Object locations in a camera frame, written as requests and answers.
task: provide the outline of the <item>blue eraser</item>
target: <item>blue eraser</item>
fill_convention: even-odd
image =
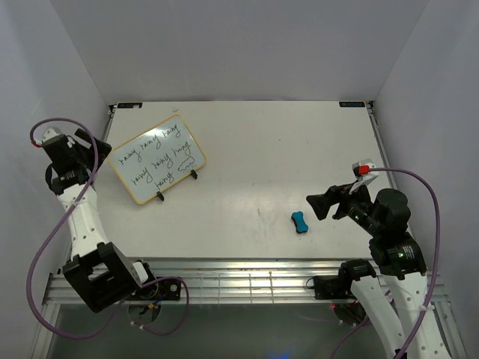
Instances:
[[[308,225],[305,222],[304,216],[301,211],[299,212],[294,212],[291,215],[291,219],[294,222],[294,225],[296,226],[296,232],[297,233],[306,233],[308,232]]]

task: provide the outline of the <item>handwritten text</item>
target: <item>handwritten text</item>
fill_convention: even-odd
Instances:
[[[175,157],[177,157],[178,154],[181,154],[182,152],[184,152],[185,155],[190,156],[192,154],[190,147],[191,144],[186,141],[185,144],[181,144],[177,149],[172,148],[171,150],[173,151]]]
[[[176,132],[176,135],[174,137],[178,138],[181,136],[180,129],[178,129],[178,125],[174,125],[173,127],[170,127],[166,131],[162,131],[163,137],[166,138],[166,136],[170,135],[171,133]]]
[[[158,188],[158,190],[161,190],[161,187],[166,184],[170,183],[172,184],[174,182],[174,177],[171,172],[168,172],[166,177],[160,178],[158,182],[155,182],[155,186]]]
[[[143,171],[135,176],[131,181],[133,182],[134,185],[137,185],[137,183],[144,179],[146,177],[147,183],[152,183],[153,182],[153,177],[150,175],[150,172],[148,172],[147,168],[143,168]]]
[[[164,163],[167,164],[166,167],[168,168],[173,167],[173,160],[170,158],[170,155],[168,155],[167,153],[161,159],[158,159],[158,161],[154,163],[151,162],[151,164],[155,167],[155,170]]]
[[[136,158],[137,158],[138,162],[141,162],[140,153],[141,152],[136,152],[136,150],[129,151],[125,156],[123,156],[123,159],[118,159],[118,161],[120,161],[121,164],[123,165],[123,163],[128,161],[129,159],[131,159],[133,157],[133,155],[137,155]]]
[[[142,150],[144,150],[145,148],[148,148],[149,146],[155,143],[156,143],[156,149],[159,150],[159,148],[162,146],[162,143],[160,142],[159,138],[156,135],[154,135],[151,139],[148,139],[145,142],[143,142],[143,144],[140,144],[140,147]]]

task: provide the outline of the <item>white cable tie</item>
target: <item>white cable tie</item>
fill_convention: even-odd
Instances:
[[[76,204],[80,204],[81,202],[85,202],[86,200],[84,200],[83,198],[84,197],[77,197],[76,199],[73,200],[73,202],[76,203]]]
[[[420,310],[421,312],[429,312],[429,311],[431,311],[431,310],[434,310],[434,306],[433,306],[432,304],[429,304],[428,307],[425,307],[424,305],[421,305],[421,306],[419,307],[419,310]]]
[[[76,208],[76,206],[77,206],[78,204],[79,204],[79,203],[76,202],[76,200],[71,200],[71,201],[68,203],[68,207]]]

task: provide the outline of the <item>white enclosure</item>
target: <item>white enclosure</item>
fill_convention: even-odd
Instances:
[[[264,234],[261,231],[269,231],[266,237],[277,235],[282,249],[271,248],[268,242],[258,245],[258,251],[253,253],[248,245],[230,242],[228,253],[261,257],[271,251],[272,257],[285,257],[284,252],[289,249],[285,233],[293,226],[287,215],[293,204],[299,206],[306,194],[320,193],[331,184],[349,182],[352,178],[349,166],[355,161],[372,157],[381,163],[370,127],[367,132],[366,126],[357,123],[351,126],[336,123],[334,119],[347,122],[355,121],[355,117],[337,112],[325,116],[333,110],[317,107],[322,106],[317,101],[347,99],[375,101],[376,121],[391,166],[423,174],[437,190],[443,213],[442,278],[468,356],[479,358],[479,342],[475,338],[479,326],[476,307],[479,286],[475,278],[479,269],[476,259],[479,242],[475,240],[474,226],[474,206],[478,201],[475,162],[479,156],[474,98],[479,82],[478,29],[479,4],[475,0],[0,0],[0,195],[4,204],[0,263],[1,281],[9,293],[1,311],[0,356],[28,357],[36,322],[24,299],[26,272],[36,249],[63,213],[44,182],[49,161],[45,153],[29,143],[32,124],[45,117],[71,117],[101,136],[107,123],[106,104],[122,101],[313,101],[303,104],[304,108],[310,106],[310,113],[304,111],[300,118],[288,116],[289,102],[277,104],[286,106],[279,113],[263,102],[268,115],[262,121],[253,120],[260,117],[254,103],[245,108],[239,103],[216,107],[211,103],[177,103],[174,106],[192,126],[209,162],[198,172],[198,181],[184,179],[165,192],[164,203],[152,201],[140,207],[141,211],[153,207],[158,215],[167,208],[173,212],[171,208],[178,210],[186,195],[198,204],[204,199],[196,197],[198,193],[193,191],[198,186],[210,195],[207,205],[215,214],[214,223],[210,223],[211,227],[208,223],[200,224],[204,214],[195,218],[192,212],[189,219],[197,221],[201,230],[212,228],[216,231],[215,238],[219,238],[220,234],[229,234],[226,230],[222,233],[225,228],[237,228],[231,217],[221,216],[218,207],[240,200],[236,203],[244,207],[237,208],[235,213],[248,213],[241,219],[247,225],[243,232],[233,234],[231,240],[245,236],[250,245],[255,236]],[[173,114],[170,108],[164,107],[160,112],[163,111],[162,119]],[[365,111],[357,121],[369,121]],[[216,123],[218,136],[213,137],[211,129],[203,129],[202,123]],[[230,135],[228,129],[244,134],[245,124],[270,134],[266,143],[257,137],[250,140],[263,151],[265,161],[282,164],[287,159],[288,166],[303,176],[298,180],[293,174],[281,177],[274,171],[260,171],[262,181],[270,180],[274,174],[277,185],[265,182],[260,187],[260,183],[252,180],[248,191],[240,191],[239,188],[246,188],[246,176],[231,168],[222,173],[215,163],[224,167],[222,157],[237,155],[235,149],[240,148],[240,138]],[[298,133],[287,136],[298,125],[308,129],[304,136],[307,141],[300,139]],[[114,124],[109,141],[125,141],[147,129],[142,125],[133,127]],[[69,133],[73,129],[61,128]],[[299,148],[301,153],[297,156],[283,153],[284,147],[273,141],[273,135],[280,135],[281,142]],[[364,138],[364,142],[356,143],[356,135]],[[222,138],[231,145],[225,153],[217,150]],[[355,150],[346,149],[346,143],[356,145]],[[327,178],[314,181],[313,167],[298,166],[295,161],[297,157],[300,161],[315,160],[309,150],[313,147],[321,152],[325,144],[328,150],[335,150],[330,156],[321,153],[318,167],[334,170]],[[131,211],[127,215],[137,216],[133,208],[138,206],[123,186],[117,186],[120,183],[107,166],[99,174],[98,185],[105,194],[99,196],[103,209],[100,215],[107,236],[116,242],[128,228],[116,228],[113,223],[112,218],[120,217],[113,190],[118,191],[115,200],[127,212]],[[108,176],[112,176],[111,188],[105,182],[102,184],[103,177]],[[220,178],[225,190],[221,194],[208,187],[213,178]],[[430,199],[419,184],[409,179],[397,177],[397,184],[409,197],[415,238],[430,267],[433,257]],[[373,191],[387,185],[381,176]],[[288,206],[274,202],[272,199],[284,195],[286,187],[292,188],[287,197]],[[273,218],[266,218],[266,224],[260,222],[267,213],[263,209],[272,206],[272,202],[277,205],[278,232],[272,228]],[[317,222],[305,207],[301,209],[308,224],[314,224],[307,236],[293,234],[294,240],[303,242],[312,239],[323,223]],[[328,233],[338,223],[324,222]],[[352,232],[360,233],[353,227],[343,220],[335,232],[349,238]],[[186,229],[181,230],[185,236],[191,235]],[[324,248],[305,243],[304,253],[296,246],[291,257],[367,256],[366,236],[356,243],[345,242],[341,247],[330,245],[338,239],[329,235],[322,240],[328,244]],[[34,294],[38,304],[49,273],[56,272],[61,265],[68,241],[67,229],[63,228],[37,266]],[[124,238],[120,241],[127,255],[145,255],[140,245],[128,243]],[[176,247],[166,249],[153,246],[151,256],[172,257],[181,251],[191,257],[208,256],[204,248],[188,247],[185,241],[182,239]],[[223,250],[217,247],[211,253],[230,256]]]
[[[52,0],[103,99],[375,99],[427,0]]]

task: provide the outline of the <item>white table surface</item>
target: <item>white table surface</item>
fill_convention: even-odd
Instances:
[[[198,179],[137,205],[105,163],[96,190],[109,240],[128,257],[369,258],[369,235],[350,219],[319,222],[305,197],[354,181],[351,165],[382,166],[366,108],[338,102],[144,102],[117,109],[116,147],[181,114],[207,156]],[[385,174],[370,186],[389,187]],[[290,217],[305,213],[299,235]]]

